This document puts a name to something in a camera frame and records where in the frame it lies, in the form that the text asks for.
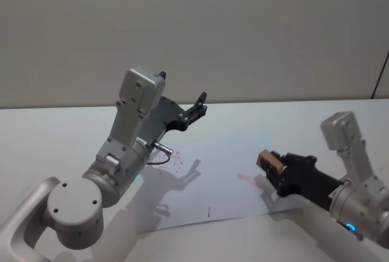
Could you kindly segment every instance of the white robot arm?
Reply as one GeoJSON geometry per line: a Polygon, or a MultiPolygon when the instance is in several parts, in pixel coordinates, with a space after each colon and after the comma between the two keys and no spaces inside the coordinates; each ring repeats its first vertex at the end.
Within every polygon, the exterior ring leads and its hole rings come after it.
{"type": "Polygon", "coordinates": [[[130,69],[116,101],[111,133],[82,178],[60,182],[48,178],[0,226],[0,261],[49,262],[33,248],[48,226],[70,249],[93,245],[104,229],[103,208],[116,204],[150,159],[169,130],[185,131],[205,115],[207,94],[184,111],[162,97],[165,72],[130,69]]]}

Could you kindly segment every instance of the white table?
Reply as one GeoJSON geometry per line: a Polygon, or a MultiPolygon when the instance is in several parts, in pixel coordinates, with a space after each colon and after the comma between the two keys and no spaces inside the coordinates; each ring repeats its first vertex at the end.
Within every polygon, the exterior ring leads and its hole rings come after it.
{"type": "MultiPolygon", "coordinates": [[[[356,113],[373,167],[389,183],[389,100],[214,104],[188,131],[165,137],[179,141],[242,131],[271,133],[280,153],[313,154],[320,170],[340,178],[345,173],[342,161],[327,149],[320,122],[345,110],[356,113]]],[[[81,176],[114,116],[112,107],[1,110],[0,220],[43,179],[81,176]]],[[[47,229],[36,249],[54,262],[389,261],[389,250],[368,240],[356,241],[312,204],[293,212],[137,236],[130,202],[135,187],[105,210],[105,232],[91,248],[71,251],[47,229]]]]}

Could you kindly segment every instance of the paper sheet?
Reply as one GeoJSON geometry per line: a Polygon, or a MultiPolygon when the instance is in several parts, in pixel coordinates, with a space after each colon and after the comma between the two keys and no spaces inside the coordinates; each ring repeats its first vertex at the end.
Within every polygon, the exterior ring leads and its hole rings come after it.
{"type": "MultiPolygon", "coordinates": [[[[174,149],[165,165],[147,165],[135,195],[138,232],[220,219],[262,215],[299,207],[293,196],[278,198],[256,165],[272,148],[267,135],[214,137],[165,143],[174,149]]],[[[157,154],[153,162],[167,157],[157,154]]]]}

